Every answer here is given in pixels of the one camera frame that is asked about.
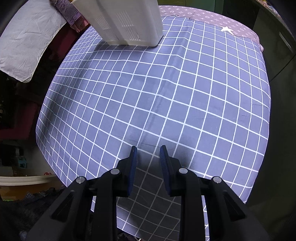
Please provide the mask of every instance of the cabinet handle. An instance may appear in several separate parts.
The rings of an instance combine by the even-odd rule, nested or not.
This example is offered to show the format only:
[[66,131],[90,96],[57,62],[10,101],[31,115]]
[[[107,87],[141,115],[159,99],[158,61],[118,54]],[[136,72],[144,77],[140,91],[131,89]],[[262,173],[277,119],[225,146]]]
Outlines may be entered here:
[[279,36],[284,41],[284,43],[287,45],[287,47],[289,48],[289,50],[293,53],[293,49],[292,49],[291,45],[288,43],[288,41],[285,39],[285,37],[282,35],[281,32],[279,32]]

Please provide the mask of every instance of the white plastic basket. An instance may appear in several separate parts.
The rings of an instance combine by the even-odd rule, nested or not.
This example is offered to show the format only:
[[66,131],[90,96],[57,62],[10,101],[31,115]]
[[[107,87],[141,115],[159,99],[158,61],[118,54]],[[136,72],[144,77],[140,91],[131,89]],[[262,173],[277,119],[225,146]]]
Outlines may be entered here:
[[72,4],[110,45],[153,47],[163,36],[157,0],[74,0]]

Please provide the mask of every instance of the pillow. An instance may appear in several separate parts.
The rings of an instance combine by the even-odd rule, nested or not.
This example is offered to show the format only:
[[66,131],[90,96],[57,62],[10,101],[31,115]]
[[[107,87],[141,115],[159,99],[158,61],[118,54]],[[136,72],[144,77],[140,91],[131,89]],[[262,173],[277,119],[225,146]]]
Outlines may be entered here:
[[29,82],[45,49],[65,23],[49,0],[29,0],[0,36],[0,70]]

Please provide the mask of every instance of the purple towel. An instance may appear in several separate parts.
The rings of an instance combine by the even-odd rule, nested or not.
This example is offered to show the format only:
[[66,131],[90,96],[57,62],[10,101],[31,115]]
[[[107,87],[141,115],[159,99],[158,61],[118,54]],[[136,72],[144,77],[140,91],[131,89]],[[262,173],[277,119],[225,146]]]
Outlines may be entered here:
[[62,16],[72,26],[82,15],[69,0],[50,0],[51,3],[60,11]]

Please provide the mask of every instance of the tablecloth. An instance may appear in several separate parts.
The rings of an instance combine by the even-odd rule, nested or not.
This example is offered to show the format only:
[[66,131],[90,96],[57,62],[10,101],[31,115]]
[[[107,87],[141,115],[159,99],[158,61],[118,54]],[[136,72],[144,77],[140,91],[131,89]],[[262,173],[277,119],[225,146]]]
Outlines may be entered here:
[[180,199],[166,194],[160,146],[198,176],[221,176],[245,202],[264,157],[271,102],[254,40],[183,17],[163,17],[163,25],[157,47],[109,46],[90,27],[57,71],[36,128],[67,186],[101,176],[138,147],[117,225],[146,241],[178,240]]

